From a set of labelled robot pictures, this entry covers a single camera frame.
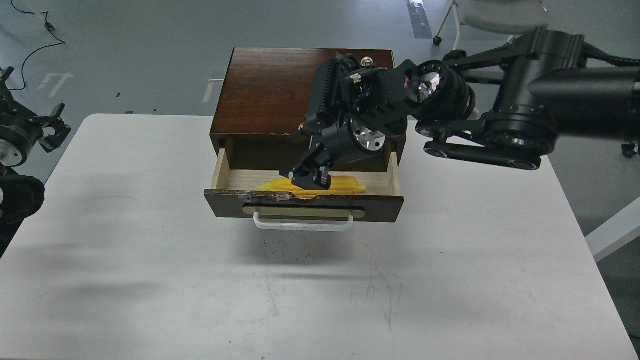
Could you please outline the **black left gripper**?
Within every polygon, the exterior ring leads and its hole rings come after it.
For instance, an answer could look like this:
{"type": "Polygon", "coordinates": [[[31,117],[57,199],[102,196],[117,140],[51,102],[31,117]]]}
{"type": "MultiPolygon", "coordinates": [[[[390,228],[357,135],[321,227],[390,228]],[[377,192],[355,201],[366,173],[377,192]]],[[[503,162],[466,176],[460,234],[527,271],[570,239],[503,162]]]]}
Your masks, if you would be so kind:
{"type": "MultiPolygon", "coordinates": [[[[7,87],[7,80],[14,72],[9,66],[1,69],[0,74],[0,162],[5,167],[22,166],[29,157],[35,145],[34,128],[19,117],[18,103],[7,87]]],[[[41,130],[52,129],[53,133],[38,137],[38,143],[46,153],[57,150],[66,141],[72,128],[62,119],[62,112],[66,108],[59,103],[50,116],[35,116],[30,119],[30,125],[38,126],[41,130]]]]}

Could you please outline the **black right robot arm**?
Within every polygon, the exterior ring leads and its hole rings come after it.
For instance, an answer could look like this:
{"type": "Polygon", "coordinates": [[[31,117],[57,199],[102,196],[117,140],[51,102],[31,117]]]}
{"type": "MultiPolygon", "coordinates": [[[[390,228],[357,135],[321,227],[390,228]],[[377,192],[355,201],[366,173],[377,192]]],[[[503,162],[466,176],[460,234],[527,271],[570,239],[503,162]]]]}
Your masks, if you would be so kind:
{"type": "Polygon", "coordinates": [[[330,170],[375,157],[407,132],[432,157],[537,170],[560,135],[620,139],[639,153],[639,60],[605,53],[583,35],[537,28],[502,47],[396,68],[336,54],[314,77],[297,164],[279,172],[311,191],[330,170]]]}

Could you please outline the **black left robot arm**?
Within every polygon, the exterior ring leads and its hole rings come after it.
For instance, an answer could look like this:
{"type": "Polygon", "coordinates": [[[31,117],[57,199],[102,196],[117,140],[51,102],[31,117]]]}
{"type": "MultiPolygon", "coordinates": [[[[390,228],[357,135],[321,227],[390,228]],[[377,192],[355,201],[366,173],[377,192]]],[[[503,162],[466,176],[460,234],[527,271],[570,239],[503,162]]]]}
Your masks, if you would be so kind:
{"type": "Polygon", "coordinates": [[[36,214],[45,201],[45,185],[36,177],[16,173],[36,144],[46,153],[57,150],[71,133],[62,119],[66,105],[58,104],[50,116],[38,116],[14,100],[7,80],[13,67],[0,78],[0,254],[4,255],[23,221],[36,214]]]}

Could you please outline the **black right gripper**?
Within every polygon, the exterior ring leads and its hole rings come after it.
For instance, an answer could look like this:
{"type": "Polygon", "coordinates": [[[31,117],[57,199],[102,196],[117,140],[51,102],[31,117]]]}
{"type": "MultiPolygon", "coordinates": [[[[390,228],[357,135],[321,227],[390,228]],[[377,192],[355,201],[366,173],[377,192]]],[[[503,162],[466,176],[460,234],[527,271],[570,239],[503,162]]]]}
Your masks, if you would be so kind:
{"type": "Polygon", "coordinates": [[[356,162],[372,167],[378,161],[386,162],[392,152],[399,156],[406,142],[406,136],[386,136],[343,113],[310,133],[309,150],[297,164],[279,171],[281,177],[307,191],[327,191],[332,167],[356,162]]]}

